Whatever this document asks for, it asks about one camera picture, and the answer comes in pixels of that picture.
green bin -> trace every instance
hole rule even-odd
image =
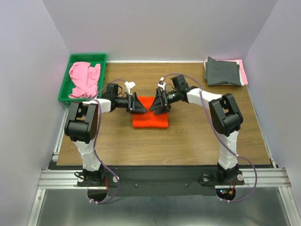
[[[94,67],[96,64],[101,65],[100,77],[98,80],[98,91],[103,88],[104,74],[107,62],[107,55],[105,53],[82,53],[82,54],[72,54],[69,58],[67,69],[65,72],[64,80],[62,83],[60,95],[58,99],[65,104],[69,105],[72,101],[86,101],[87,98],[69,98],[72,93],[72,89],[75,85],[71,81],[69,76],[69,70],[75,62],[89,62],[91,66]]]

green basket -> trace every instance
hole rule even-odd
[[[75,88],[75,85],[71,81],[69,76],[69,70],[75,62],[89,62],[92,67],[95,67],[96,64],[101,65],[100,77],[98,80],[98,91],[103,88],[104,74],[107,62],[107,55],[105,53],[83,53],[83,54],[72,54],[69,58],[67,69],[65,72],[64,80],[62,83],[60,95],[58,99],[65,104],[69,105],[72,101],[86,101],[87,98],[69,98],[69,95],[72,93],[72,89]]]

wooden tabletop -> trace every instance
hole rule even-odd
[[[115,78],[134,81],[133,91],[138,96],[154,97],[158,80],[169,73],[189,75],[201,82],[205,91],[233,94],[244,117],[238,154],[254,164],[270,163],[246,86],[208,87],[203,64],[108,64],[105,83]],[[186,81],[189,86],[196,85]],[[104,113],[96,148],[108,165],[215,165],[219,158],[219,142],[203,108],[185,102],[172,104],[168,129],[134,129],[132,115],[125,109]],[[57,165],[82,165],[76,146],[67,136],[63,137]]]

wall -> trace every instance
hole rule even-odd
[[[301,210],[301,1],[279,0],[245,59],[249,90],[273,159]]]
[[[0,21],[0,225],[18,226],[51,159],[69,52],[40,0],[2,2]]]
[[[276,0],[43,0],[70,52],[109,60],[244,57]]]

dark gray folded cloth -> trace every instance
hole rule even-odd
[[[208,86],[234,85],[241,86],[239,65],[236,62],[214,60],[208,57],[205,80]]]

